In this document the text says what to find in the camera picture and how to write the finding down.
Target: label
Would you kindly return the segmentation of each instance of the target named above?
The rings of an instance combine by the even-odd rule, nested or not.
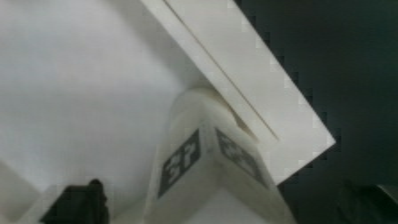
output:
[[[235,141],[232,140],[232,138],[226,136],[226,134],[221,132],[219,129],[216,129],[216,132],[217,132],[223,155],[228,157],[235,165],[242,168],[242,170],[255,178],[255,180],[260,182],[260,184],[267,187],[264,175],[258,168],[258,163],[251,154],[248,153],[248,151],[244,150],[244,148],[235,143]]]
[[[173,185],[177,184],[184,174],[201,158],[201,139],[200,130],[196,130],[189,140],[180,146],[175,154],[171,155],[162,168],[162,180],[161,180],[161,191],[159,198],[166,194]]]

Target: dark background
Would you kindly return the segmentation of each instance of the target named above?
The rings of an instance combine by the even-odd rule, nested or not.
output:
[[[237,0],[338,144],[280,185],[299,224],[342,181],[398,184],[398,0]]]

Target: white surface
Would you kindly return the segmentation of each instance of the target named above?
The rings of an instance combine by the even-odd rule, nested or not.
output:
[[[143,0],[260,141],[276,183],[335,139],[232,0]]]
[[[139,1],[0,0],[0,49],[0,160],[40,192],[98,177],[118,213],[201,73]]]
[[[232,193],[225,188],[219,189],[212,200],[193,216],[187,224],[232,224],[232,223],[251,223],[267,224],[271,222],[258,216],[246,204],[239,201]]]

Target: black object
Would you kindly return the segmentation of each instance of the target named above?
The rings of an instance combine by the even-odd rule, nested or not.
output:
[[[109,208],[104,184],[93,180],[88,186],[68,186],[42,218],[45,224],[109,224]]]
[[[398,224],[398,204],[379,186],[358,186],[347,181],[338,214],[345,224]]]

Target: white ceiling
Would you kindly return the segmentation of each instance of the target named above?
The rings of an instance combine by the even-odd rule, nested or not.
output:
[[[0,160],[40,192],[97,177],[134,203],[200,78],[139,0],[0,0]]]

